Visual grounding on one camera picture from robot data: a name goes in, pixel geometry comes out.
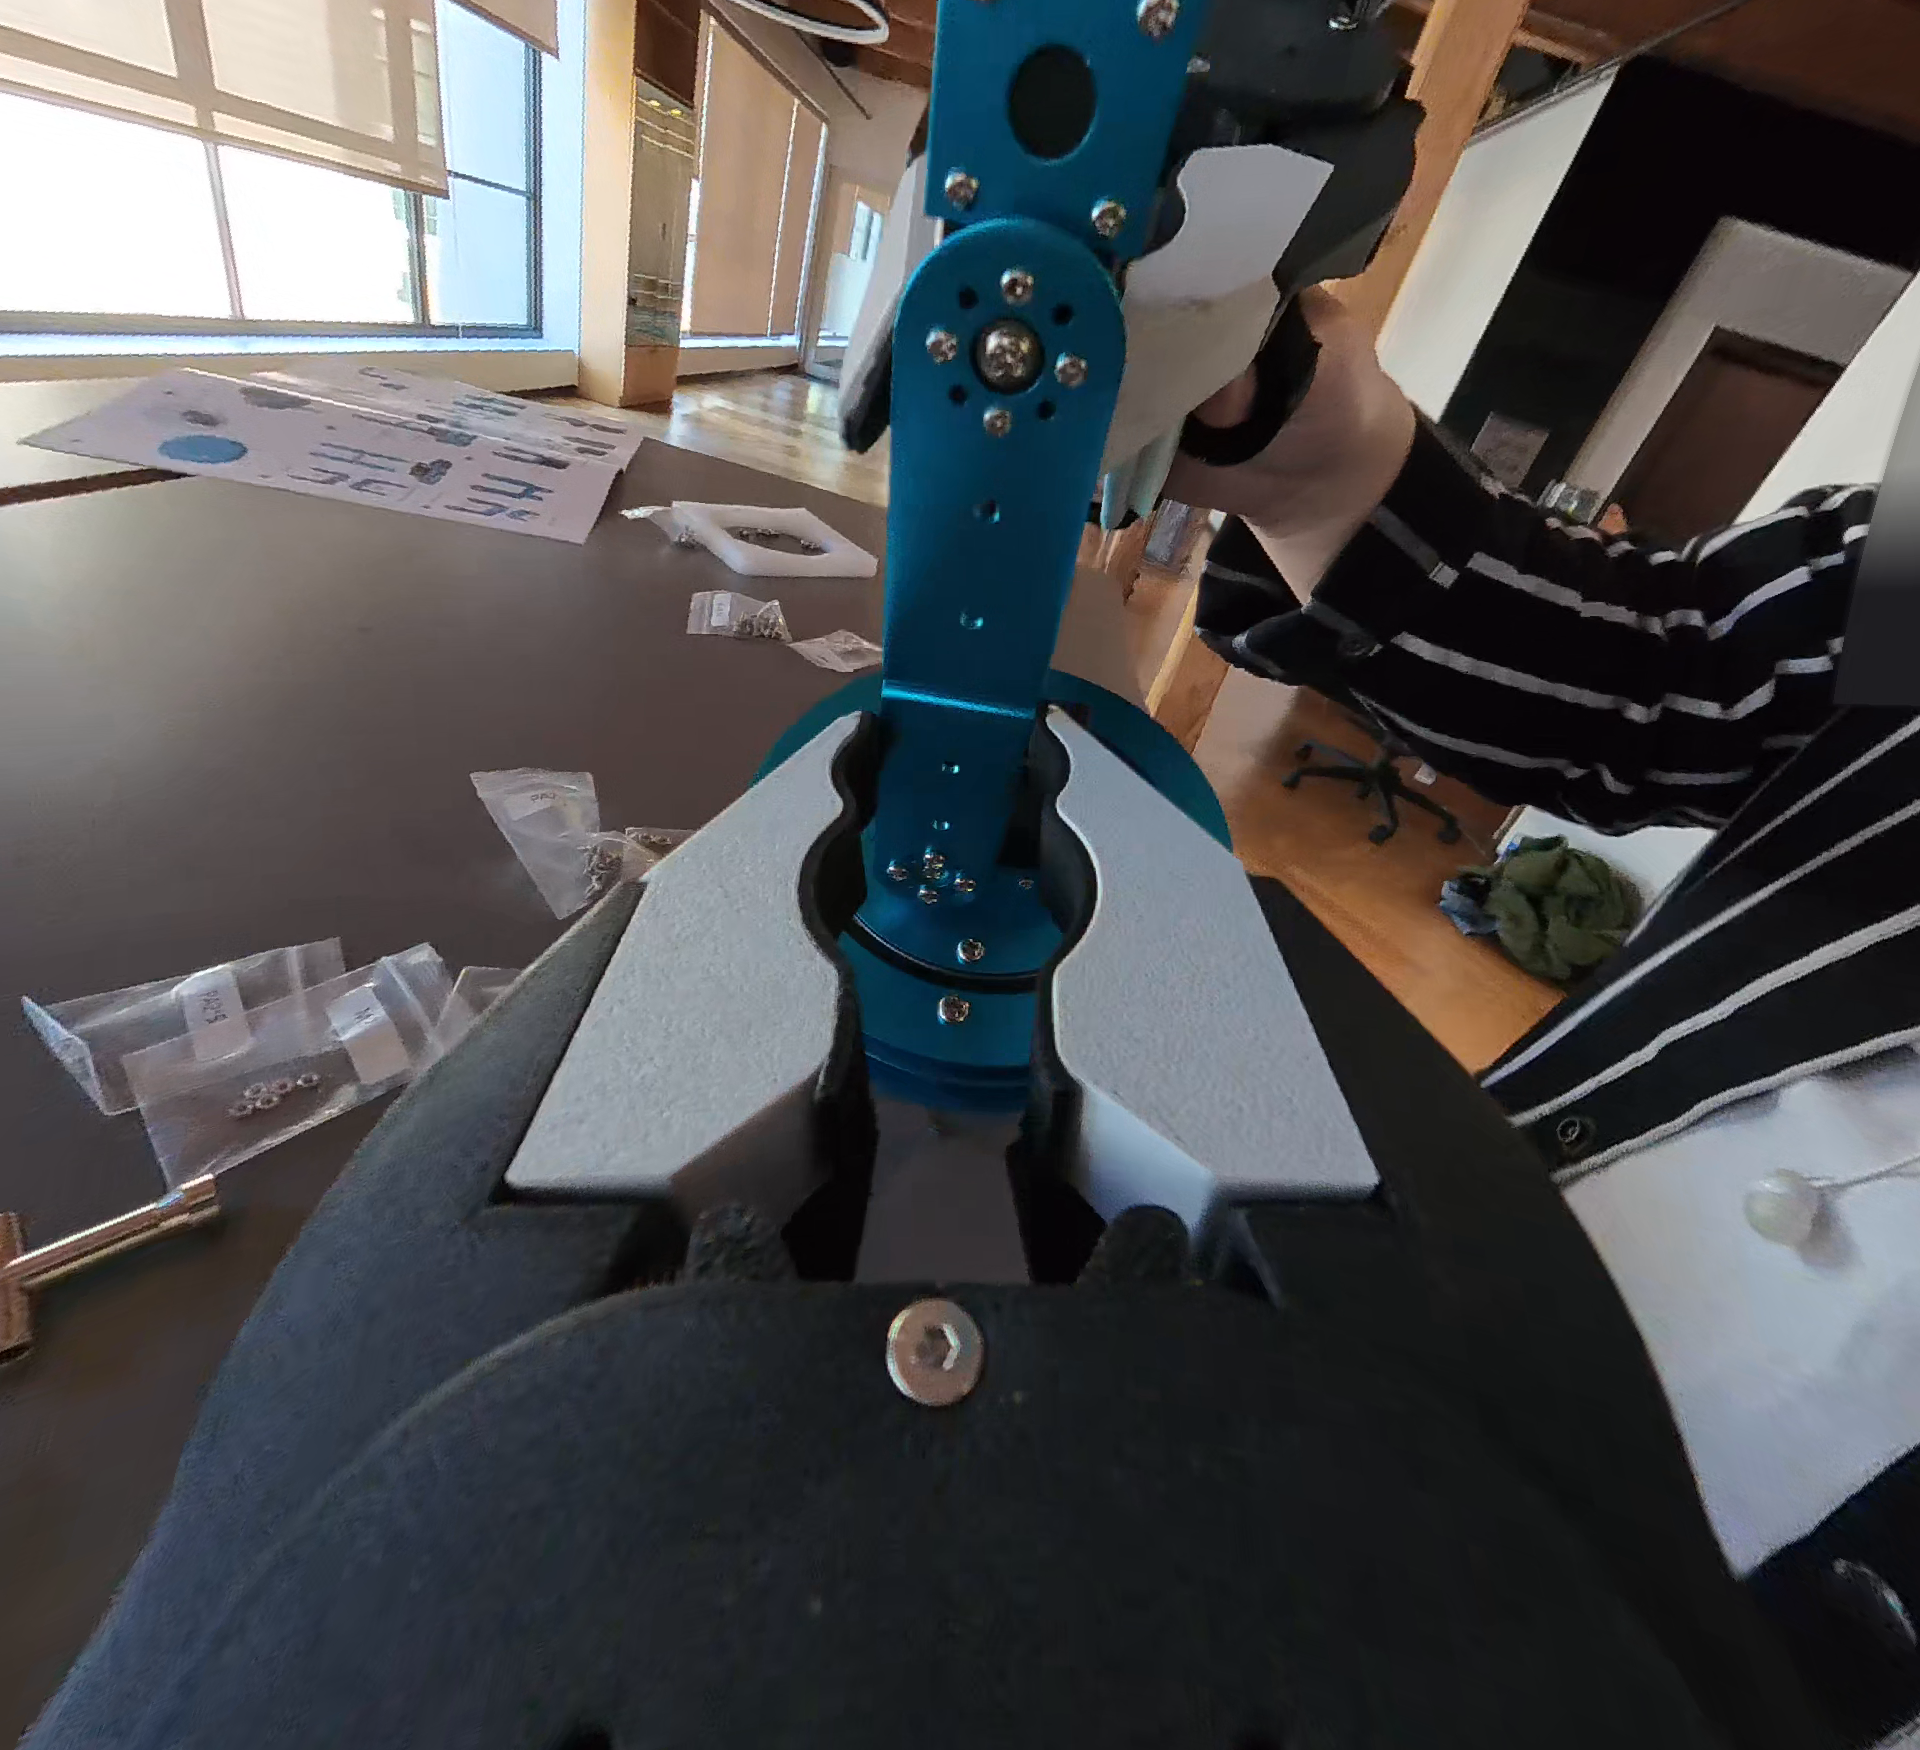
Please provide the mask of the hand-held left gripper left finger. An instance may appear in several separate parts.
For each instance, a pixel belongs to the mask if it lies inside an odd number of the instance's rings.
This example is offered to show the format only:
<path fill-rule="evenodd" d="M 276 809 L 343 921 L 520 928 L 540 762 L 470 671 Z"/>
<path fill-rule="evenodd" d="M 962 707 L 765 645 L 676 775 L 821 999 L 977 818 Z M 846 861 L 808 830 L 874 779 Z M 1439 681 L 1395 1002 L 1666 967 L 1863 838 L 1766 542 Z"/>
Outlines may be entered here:
<path fill-rule="evenodd" d="M 785 1223 L 867 1193 L 877 1120 L 843 945 L 879 758 L 846 714 L 644 880 L 507 1169 L 524 1200 Z"/>

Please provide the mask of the white foam frame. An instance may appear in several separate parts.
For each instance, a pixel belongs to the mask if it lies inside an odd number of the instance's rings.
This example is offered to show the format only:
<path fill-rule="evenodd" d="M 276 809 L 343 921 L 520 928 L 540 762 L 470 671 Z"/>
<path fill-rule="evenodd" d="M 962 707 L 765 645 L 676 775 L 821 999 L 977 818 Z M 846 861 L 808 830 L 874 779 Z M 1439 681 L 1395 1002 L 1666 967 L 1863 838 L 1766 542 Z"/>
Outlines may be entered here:
<path fill-rule="evenodd" d="M 870 580 L 879 560 L 807 509 L 677 500 L 667 509 L 674 541 L 700 549 L 741 577 Z"/>

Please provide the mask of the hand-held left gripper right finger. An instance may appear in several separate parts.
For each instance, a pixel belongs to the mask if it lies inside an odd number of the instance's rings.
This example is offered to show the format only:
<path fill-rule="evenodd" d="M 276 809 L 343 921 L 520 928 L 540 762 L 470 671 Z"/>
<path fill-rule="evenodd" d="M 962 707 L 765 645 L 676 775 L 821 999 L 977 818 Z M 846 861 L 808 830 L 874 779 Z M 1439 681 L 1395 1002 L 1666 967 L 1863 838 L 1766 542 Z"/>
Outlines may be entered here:
<path fill-rule="evenodd" d="M 1091 880 L 1040 1010 L 1068 1091 L 1063 1168 L 1102 1218 L 1363 1204 L 1379 1169 L 1230 846 L 1067 712 L 1053 813 Z"/>

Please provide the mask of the person's right forearm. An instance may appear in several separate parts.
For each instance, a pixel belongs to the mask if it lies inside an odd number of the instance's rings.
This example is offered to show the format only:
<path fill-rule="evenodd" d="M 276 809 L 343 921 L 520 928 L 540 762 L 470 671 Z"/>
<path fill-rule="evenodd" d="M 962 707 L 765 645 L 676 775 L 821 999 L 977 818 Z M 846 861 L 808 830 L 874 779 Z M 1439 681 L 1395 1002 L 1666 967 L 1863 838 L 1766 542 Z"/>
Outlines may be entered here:
<path fill-rule="evenodd" d="M 1253 675 L 1349 696 L 1491 802 L 1721 829 L 1838 712 L 1877 496 L 1800 490 L 1670 549 L 1535 509 L 1418 417 L 1312 588 L 1226 522 L 1196 630 Z"/>

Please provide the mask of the scattered clear plastic parts bags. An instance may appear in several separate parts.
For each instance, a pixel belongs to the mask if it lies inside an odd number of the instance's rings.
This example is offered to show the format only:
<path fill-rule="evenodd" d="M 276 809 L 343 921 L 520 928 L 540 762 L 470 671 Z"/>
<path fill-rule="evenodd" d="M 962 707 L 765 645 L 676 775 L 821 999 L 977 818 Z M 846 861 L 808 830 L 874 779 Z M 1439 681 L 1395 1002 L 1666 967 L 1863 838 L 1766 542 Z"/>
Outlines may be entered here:
<path fill-rule="evenodd" d="M 857 675 L 879 662 L 870 638 L 794 638 L 778 600 L 697 591 L 687 636 L 768 639 L 811 666 Z M 474 773 L 471 785 L 559 921 L 637 881 L 691 833 L 597 829 L 586 773 Z M 488 1007 L 485 972 L 463 981 L 420 944 L 349 970 L 336 939 L 190 972 L 170 984 L 22 1014 L 92 1106 L 136 1116 L 170 1191 L 410 1085 Z"/>

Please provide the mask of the dark desk with wooden edge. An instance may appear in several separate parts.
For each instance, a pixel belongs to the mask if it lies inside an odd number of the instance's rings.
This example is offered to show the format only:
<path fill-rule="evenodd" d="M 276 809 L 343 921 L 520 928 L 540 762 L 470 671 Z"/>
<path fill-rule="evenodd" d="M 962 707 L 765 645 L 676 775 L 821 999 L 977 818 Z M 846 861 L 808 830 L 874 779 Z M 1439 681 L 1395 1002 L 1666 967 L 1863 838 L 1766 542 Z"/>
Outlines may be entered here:
<path fill-rule="evenodd" d="M 4 509 L 1 1193 L 30 1247 L 163 1190 L 27 1023 L 242 955 L 428 944 L 524 970 L 559 924 L 474 770 L 592 776 L 604 827 L 691 830 L 851 678 L 685 636 L 727 571 L 622 509 L 884 514 L 644 444 L 581 546 L 190 477 Z M 4 1363 L 4 1746 L 106 1614 L 228 1344 L 374 1128 L 350 1110 L 222 1178 L 217 1223 L 54 1284 Z"/>

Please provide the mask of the dark green bag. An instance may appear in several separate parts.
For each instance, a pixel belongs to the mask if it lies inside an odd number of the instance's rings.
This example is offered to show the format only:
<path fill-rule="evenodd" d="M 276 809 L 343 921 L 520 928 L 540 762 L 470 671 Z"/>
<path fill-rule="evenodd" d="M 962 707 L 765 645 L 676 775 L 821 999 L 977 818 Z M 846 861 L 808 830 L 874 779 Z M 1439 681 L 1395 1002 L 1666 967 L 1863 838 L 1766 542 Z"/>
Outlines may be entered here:
<path fill-rule="evenodd" d="M 1606 858 L 1547 835 L 1523 837 L 1493 864 L 1448 877 L 1438 910 L 1517 970 L 1570 991 L 1619 953 L 1644 918 L 1644 897 Z"/>

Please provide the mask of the printed instruction sheet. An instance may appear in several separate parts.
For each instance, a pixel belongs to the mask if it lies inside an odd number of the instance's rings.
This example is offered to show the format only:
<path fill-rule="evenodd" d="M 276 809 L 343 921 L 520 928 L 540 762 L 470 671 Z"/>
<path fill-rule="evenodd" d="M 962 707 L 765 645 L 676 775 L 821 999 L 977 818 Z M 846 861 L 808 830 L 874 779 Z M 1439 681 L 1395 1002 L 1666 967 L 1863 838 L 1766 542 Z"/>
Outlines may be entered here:
<path fill-rule="evenodd" d="M 377 368 L 336 377 L 175 370 L 22 444 L 88 462 L 581 545 L 642 429 L 573 402 Z"/>

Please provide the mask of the person's white shirt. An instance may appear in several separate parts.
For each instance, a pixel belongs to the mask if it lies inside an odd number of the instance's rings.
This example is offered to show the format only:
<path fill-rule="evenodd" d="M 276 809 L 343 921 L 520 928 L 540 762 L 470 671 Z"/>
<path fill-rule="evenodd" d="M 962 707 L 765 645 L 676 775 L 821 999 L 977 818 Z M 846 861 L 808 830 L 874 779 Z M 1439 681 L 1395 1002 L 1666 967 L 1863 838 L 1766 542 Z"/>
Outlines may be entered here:
<path fill-rule="evenodd" d="M 1811 1075 L 1576 1180 L 1740 1577 L 1916 1450 L 1916 1046 Z"/>

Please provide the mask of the black office chair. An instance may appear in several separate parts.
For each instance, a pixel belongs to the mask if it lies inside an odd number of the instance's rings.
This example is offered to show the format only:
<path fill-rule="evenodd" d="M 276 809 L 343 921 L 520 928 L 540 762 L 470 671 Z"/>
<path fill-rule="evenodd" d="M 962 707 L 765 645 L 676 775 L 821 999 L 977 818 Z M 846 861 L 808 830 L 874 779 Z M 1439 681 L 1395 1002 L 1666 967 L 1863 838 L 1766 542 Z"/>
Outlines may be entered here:
<path fill-rule="evenodd" d="M 1294 794 L 1306 782 L 1342 785 L 1365 804 L 1373 816 L 1367 844 L 1376 851 L 1399 837 L 1404 816 L 1411 810 L 1433 824 L 1433 841 L 1442 848 L 1467 843 L 1467 827 L 1446 802 L 1416 782 L 1419 768 L 1405 747 L 1367 709 L 1342 696 L 1315 696 L 1324 715 L 1338 717 L 1347 736 L 1329 741 L 1324 733 L 1305 736 L 1281 776 L 1281 789 Z"/>

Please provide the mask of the small metal T wrench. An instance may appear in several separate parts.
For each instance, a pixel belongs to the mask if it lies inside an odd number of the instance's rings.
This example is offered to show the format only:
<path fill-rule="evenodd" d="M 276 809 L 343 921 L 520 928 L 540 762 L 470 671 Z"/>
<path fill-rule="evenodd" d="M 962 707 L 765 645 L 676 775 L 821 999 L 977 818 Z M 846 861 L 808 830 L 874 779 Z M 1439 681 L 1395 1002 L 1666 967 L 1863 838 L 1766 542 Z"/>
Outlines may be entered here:
<path fill-rule="evenodd" d="M 192 1178 L 142 1207 L 32 1249 L 24 1240 L 21 1218 L 11 1209 L 4 1209 L 1 1366 L 30 1352 L 34 1305 L 47 1289 L 146 1244 L 208 1228 L 220 1215 L 220 1181 L 211 1174 Z"/>

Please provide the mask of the large glass window wall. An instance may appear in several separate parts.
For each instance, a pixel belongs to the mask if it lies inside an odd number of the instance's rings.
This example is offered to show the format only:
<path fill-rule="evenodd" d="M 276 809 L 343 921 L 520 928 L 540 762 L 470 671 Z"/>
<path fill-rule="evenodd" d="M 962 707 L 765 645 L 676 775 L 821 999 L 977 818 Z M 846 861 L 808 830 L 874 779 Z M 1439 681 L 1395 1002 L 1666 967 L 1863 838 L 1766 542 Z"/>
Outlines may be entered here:
<path fill-rule="evenodd" d="M 1 0 L 4 340 L 540 328 L 578 0 Z"/>

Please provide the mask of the blue metal toy robot arm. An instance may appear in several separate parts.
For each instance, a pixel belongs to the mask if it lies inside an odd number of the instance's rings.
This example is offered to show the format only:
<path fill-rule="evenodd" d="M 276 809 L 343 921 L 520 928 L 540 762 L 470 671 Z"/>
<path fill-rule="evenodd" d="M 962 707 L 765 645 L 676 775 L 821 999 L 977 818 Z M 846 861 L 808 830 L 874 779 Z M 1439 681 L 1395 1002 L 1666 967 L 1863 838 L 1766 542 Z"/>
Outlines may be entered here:
<path fill-rule="evenodd" d="M 923 205 L 891 332 L 877 698 L 802 905 L 879 1097 L 1027 1097 L 1064 944 L 1037 864 L 1049 699 L 1123 375 L 1119 268 L 1154 224 L 1210 0 L 940 0 Z"/>

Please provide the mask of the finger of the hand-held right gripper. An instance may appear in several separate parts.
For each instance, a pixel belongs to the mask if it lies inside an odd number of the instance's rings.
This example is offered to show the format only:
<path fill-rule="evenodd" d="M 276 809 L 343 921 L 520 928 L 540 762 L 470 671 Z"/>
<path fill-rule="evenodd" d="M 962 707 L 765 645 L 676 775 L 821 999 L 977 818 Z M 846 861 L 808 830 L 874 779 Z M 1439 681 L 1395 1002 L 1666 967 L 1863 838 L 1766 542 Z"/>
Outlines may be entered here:
<path fill-rule="evenodd" d="M 940 219 L 926 204 L 923 162 L 906 164 L 885 212 L 881 243 L 865 294 L 853 314 L 839 389 L 839 439 L 851 451 L 870 451 L 891 424 L 894 332 L 900 300 L 913 272 L 940 243 Z"/>
<path fill-rule="evenodd" d="M 1250 368 L 1279 313 L 1275 271 L 1330 172 L 1281 145 L 1188 156 L 1176 178 L 1182 226 L 1126 279 L 1109 499 L 1160 496 L 1188 415 Z"/>

